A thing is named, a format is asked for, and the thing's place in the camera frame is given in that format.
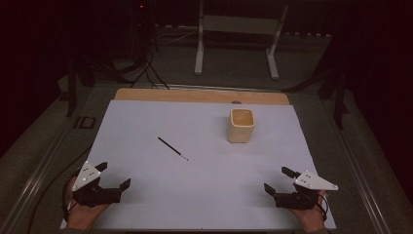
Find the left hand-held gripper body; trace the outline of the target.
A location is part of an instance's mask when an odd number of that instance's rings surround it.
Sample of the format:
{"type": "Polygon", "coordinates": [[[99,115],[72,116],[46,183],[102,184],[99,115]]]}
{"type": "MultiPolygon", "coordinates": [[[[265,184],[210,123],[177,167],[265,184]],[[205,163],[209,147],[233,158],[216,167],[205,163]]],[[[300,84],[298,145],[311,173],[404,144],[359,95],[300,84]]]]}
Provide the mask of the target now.
{"type": "Polygon", "coordinates": [[[120,202],[122,190],[119,187],[101,187],[99,185],[101,173],[89,161],[83,164],[72,187],[73,199],[78,204],[93,208],[120,202]]]}

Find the person's left hand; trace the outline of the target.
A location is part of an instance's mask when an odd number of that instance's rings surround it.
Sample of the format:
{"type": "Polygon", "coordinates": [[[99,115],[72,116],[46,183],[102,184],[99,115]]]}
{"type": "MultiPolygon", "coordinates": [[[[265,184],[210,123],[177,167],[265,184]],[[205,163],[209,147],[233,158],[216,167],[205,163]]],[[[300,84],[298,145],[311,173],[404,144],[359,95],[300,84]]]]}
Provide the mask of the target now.
{"type": "Polygon", "coordinates": [[[78,205],[73,199],[72,187],[76,177],[72,177],[67,185],[67,195],[70,198],[70,208],[66,227],[76,230],[91,230],[100,215],[109,208],[109,205],[98,205],[93,208],[78,205]]]}

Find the cream square cup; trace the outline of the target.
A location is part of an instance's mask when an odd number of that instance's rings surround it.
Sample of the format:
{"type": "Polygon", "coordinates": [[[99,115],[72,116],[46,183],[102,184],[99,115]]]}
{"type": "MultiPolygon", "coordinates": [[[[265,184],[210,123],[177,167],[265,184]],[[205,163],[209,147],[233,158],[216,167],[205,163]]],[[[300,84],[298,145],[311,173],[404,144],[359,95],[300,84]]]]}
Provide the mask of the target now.
{"type": "Polygon", "coordinates": [[[248,143],[255,127],[253,112],[245,108],[230,111],[227,139],[231,143],[248,143]]]}

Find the person's right hand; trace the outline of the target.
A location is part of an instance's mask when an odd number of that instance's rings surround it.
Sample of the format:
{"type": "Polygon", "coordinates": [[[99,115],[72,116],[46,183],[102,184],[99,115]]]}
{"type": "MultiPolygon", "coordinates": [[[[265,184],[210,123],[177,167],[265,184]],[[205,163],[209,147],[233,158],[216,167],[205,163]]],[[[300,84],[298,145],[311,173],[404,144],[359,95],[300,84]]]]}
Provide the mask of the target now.
{"type": "Polygon", "coordinates": [[[324,226],[322,209],[324,194],[324,190],[319,192],[318,203],[311,210],[291,210],[292,214],[298,219],[306,234],[328,234],[327,229],[324,226]]]}

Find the white table mat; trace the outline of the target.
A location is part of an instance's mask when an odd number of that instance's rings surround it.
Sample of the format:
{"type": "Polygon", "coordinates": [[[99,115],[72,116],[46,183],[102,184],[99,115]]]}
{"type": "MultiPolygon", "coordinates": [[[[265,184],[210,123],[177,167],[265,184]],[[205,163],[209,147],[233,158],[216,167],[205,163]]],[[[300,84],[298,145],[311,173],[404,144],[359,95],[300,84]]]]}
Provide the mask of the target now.
{"type": "Polygon", "coordinates": [[[264,184],[293,191],[282,167],[316,168],[291,105],[252,104],[248,143],[228,141],[232,105],[113,100],[89,162],[107,162],[103,187],[131,186],[95,228],[110,231],[279,231],[299,228],[276,207],[264,184]],[[178,156],[161,137],[189,159],[178,156]]]}

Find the white metal stand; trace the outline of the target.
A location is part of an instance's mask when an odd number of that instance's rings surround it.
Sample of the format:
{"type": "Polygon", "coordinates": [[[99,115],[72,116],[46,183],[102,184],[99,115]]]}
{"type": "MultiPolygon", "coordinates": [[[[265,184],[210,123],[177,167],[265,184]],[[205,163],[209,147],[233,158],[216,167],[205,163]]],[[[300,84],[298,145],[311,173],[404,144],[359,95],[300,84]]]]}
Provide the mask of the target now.
{"type": "Polygon", "coordinates": [[[203,74],[204,64],[204,33],[206,31],[230,32],[230,33],[249,33],[272,35],[273,43],[266,49],[266,58],[269,66],[271,78],[278,80],[280,78],[276,60],[275,51],[281,38],[284,21],[288,12],[288,6],[283,5],[281,15],[277,19],[257,19],[245,17],[231,17],[219,15],[206,15],[204,11],[205,2],[199,2],[198,17],[198,48],[195,59],[194,73],[203,74]]]}

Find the black floor bracket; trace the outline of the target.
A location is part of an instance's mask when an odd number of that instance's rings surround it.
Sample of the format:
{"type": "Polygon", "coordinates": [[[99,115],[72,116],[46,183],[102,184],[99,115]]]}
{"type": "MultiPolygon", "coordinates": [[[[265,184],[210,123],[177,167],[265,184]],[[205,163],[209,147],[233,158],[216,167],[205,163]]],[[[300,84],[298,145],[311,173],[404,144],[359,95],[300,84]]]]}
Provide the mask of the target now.
{"type": "Polygon", "coordinates": [[[96,123],[96,119],[94,117],[78,116],[73,128],[74,129],[92,129],[95,123],[96,123]]]}

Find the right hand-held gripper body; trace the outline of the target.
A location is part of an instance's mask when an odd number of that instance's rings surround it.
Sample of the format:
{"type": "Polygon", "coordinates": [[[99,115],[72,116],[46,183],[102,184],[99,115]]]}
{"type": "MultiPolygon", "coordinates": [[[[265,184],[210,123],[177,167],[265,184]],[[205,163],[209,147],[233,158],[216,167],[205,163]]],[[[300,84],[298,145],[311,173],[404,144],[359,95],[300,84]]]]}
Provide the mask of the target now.
{"type": "Polygon", "coordinates": [[[295,192],[276,193],[274,198],[278,208],[311,210],[318,203],[321,190],[337,191],[339,189],[336,184],[309,171],[304,171],[298,178],[294,178],[293,186],[296,189],[295,192]]]}

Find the black stand leg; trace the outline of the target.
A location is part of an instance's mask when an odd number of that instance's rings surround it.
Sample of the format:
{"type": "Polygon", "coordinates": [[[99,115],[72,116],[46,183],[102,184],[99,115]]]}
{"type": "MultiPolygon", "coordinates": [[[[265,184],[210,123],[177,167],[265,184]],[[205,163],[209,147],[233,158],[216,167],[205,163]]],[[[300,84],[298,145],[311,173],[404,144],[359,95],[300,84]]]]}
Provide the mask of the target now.
{"type": "Polygon", "coordinates": [[[74,58],[68,60],[68,110],[67,116],[71,116],[77,104],[76,70],[74,58]]]}

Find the thin black paintbrush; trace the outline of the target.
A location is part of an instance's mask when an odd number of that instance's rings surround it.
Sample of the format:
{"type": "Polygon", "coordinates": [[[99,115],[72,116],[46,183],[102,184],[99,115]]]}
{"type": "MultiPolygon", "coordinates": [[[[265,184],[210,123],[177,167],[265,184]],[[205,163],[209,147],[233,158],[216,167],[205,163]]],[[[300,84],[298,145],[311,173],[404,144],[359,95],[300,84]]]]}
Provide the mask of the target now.
{"type": "Polygon", "coordinates": [[[189,159],[185,157],[181,152],[179,152],[177,149],[175,149],[172,145],[170,145],[168,142],[166,142],[164,139],[161,137],[157,136],[157,139],[162,142],[166,147],[168,147],[170,150],[172,150],[174,153],[176,153],[178,156],[189,162],[189,159]]]}

